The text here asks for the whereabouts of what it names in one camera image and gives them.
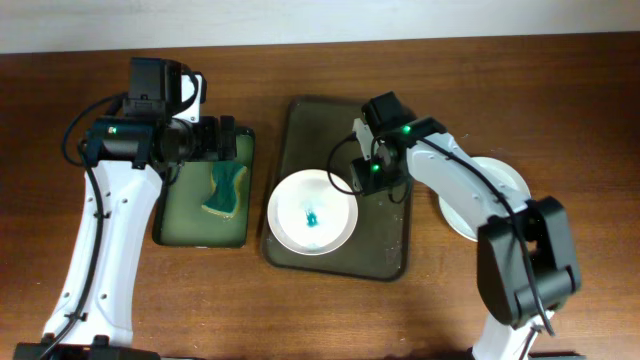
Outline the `green and yellow sponge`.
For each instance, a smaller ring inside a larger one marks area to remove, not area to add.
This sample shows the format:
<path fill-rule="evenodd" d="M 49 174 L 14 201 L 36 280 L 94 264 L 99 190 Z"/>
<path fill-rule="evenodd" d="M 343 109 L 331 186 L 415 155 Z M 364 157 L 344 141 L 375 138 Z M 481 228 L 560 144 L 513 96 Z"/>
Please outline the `green and yellow sponge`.
<path fill-rule="evenodd" d="M 210 176 L 212 193 L 202 203 L 202 208 L 217 216 L 234 217 L 239 211 L 240 187 L 247 172 L 247 167 L 241 163 L 215 162 Z"/>

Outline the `pinkish white plate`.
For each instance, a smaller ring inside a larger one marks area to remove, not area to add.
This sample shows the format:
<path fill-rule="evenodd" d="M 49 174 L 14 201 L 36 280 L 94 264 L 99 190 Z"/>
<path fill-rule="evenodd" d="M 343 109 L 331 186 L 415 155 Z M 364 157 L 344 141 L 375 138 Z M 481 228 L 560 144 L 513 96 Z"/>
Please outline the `pinkish white plate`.
<path fill-rule="evenodd" d="M 320 256 L 336 251 L 354 233 L 356 197 L 340 190 L 347 183 L 324 170 L 306 169 L 282 179 L 267 205 L 269 229 L 286 249 Z"/>

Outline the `pale grey plate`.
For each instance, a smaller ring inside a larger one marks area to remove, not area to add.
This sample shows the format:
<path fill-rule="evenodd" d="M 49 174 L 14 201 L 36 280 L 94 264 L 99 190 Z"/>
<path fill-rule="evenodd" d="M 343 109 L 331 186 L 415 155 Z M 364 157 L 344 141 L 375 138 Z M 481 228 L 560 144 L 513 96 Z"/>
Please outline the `pale grey plate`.
<path fill-rule="evenodd" d="M 487 170 L 491 175 L 501 181 L 505 186 L 509 186 L 528 197 L 531 192 L 524 178 L 510 165 L 500 160 L 489 157 L 473 157 L 473 160 L 482 168 Z M 467 240 L 476 242 L 477 237 L 471 227 L 458 215 L 453 208 L 446 203 L 441 197 L 438 198 L 439 207 L 442 216 L 447 224 L 459 235 Z"/>

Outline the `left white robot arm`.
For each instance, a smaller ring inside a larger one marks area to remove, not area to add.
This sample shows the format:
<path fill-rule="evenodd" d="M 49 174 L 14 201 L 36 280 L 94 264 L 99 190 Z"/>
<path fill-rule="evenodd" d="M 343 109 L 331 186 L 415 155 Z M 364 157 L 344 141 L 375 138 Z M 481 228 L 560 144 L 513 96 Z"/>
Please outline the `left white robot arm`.
<path fill-rule="evenodd" d="M 189 162 L 237 156 L 231 116 L 203 116 L 206 80 L 168 59 L 132 58 L 128 91 L 87 130 L 82 219 L 67 277 L 37 343 L 16 359 L 156 359 L 132 346 L 132 302 L 151 212 Z"/>

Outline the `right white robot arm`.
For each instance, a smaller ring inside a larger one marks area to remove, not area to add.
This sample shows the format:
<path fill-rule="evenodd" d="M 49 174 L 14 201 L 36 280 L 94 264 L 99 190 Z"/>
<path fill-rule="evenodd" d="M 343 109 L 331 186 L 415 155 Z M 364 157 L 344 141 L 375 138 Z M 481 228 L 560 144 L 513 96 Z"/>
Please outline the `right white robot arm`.
<path fill-rule="evenodd" d="M 472 228 L 477 286 L 489 315 L 468 359 L 527 359 L 537 336 L 582 285 L 568 215 L 553 197 L 540 200 L 482 168 L 436 119 L 417 117 L 388 92 L 361 108 L 348 140 L 354 188 L 367 196 L 420 182 Z"/>

